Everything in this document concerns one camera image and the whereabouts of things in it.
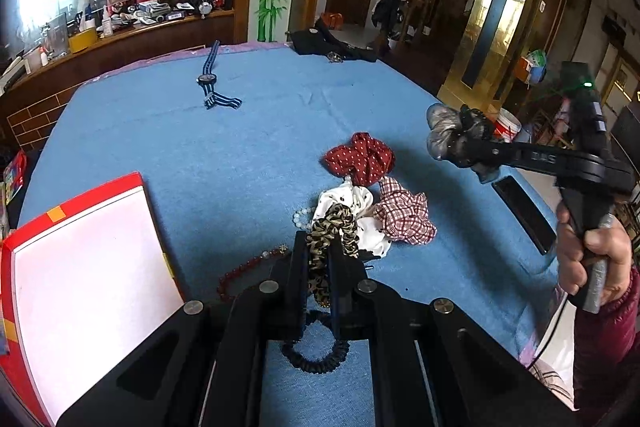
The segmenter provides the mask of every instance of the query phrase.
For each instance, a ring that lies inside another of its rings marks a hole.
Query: black scrunchie
[[[315,321],[319,321],[325,328],[331,330],[331,315],[318,310],[307,312],[306,325],[309,326]],[[293,349],[294,344],[297,343],[291,341],[282,343],[280,348],[282,354],[289,359],[293,367],[301,369],[305,373],[313,373],[314,375],[330,373],[334,369],[337,369],[340,367],[340,364],[346,360],[347,353],[349,352],[349,343],[347,341],[335,341],[331,352],[328,353],[324,359],[307,360]]]

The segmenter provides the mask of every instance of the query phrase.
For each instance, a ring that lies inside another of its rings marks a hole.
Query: human hand
[[[563,203],[558,205],[558,280],[560,287],[571,295],[587,283],[587,271],[580,261],[587,247],[597,256],[609,257],[607,280],[602,290],[601,304],[616,301],[629,288],[631,277],[631,240],[619,220],[610,229],[589,230],[584,245],[569,225],[570,214]]]

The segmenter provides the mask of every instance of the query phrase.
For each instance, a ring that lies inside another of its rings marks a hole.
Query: red bead bracelet
[[[255,268],[262,261],[266,261],[267,259],[279,259],[289,254],[289,248],[285,245],[280,245],[273,250],[265,250],[260,255],[256,255],[252,259],[248,260],[246,263],[241,264],[238,268],[234,268],[231,272],[227,272],[222,276],[218,281],[220,285],[216,289],[216,292],[220,296],[220,300],[223,302],[231,302],[236,297],[233,295],[229,295],[226,292],[227,285],[234,279],[240,277],[243,273]]]

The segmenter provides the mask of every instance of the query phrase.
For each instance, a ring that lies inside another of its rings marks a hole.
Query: brown tile
[[[78,89],[78,87],[80,86],[69,87],[69,89],[65,89],[64,91],[59,92],[58,101],[60,102],[60,105],[64,105],[69,100],[71,100],[71,97],[76,92],[76,89]]]
[[[36,116],[35,118],[30,118],[22,122],[22,127],[25,132],[30,131],[31,129],[37,129],[38,127],[42,127],[49,123],[49,118],[47,118],[46,114],[41,114],[40,116]]]
[[[31,118],[31,115],[29,114],[29,110],[23,109],[18,111],[15,114],[12,114],[9,118],[7,118],[7,120],[9,122],[9,125],[18,125],[19,123],[22,123],[28,118]]]
[[[40,134],[38,131],[29,131],[24,134],[20,134],[20,136],[16,136],[18,140],[18,144],[24,145],[26,143],[35,142],[40,139]]]
[[[51,130],[53,129],[53,127],[55,125],[56,125],[56,122],[49,123],[49,124],[45,125],[44,127],[40,127],[38,129],[38,132],[40,133],[40,136],[42,136],[43,138],[48,137],[51,134]]]
[[[66,107],[66,104],[61,105],[60,107],[57,107],[55,109],[51,109],[50,111],[47,111],[47,118],[49,118],[49,121],[57,122],[58,118],[60,118],[60,115],[65,110],[65,107]]]
[[[33,150],[39,151],[44,147],[48,138],[42,138],[41,140],[37,140],[29,145],[33,148]]]
[[[29,113],[31,116],[41,115],[48,110],[51,110],[55,107],[58,107],[60,104],[58,103],[58,99],[54,96],[50,96],[49,98],[45,98],[44,100],[40,100],[38,103],[33,104],[29,108]]]

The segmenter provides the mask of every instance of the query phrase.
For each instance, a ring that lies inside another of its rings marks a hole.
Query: wooden counter
[[[26,151],[41,149],[67,102],[85,81],[137,60],[209,46],[216,39],[233,43],[233,10],[213,12],[206,19],[188,17],[121,30],[79,53],[59,58],[0,96],[0,126],[6,142]]]

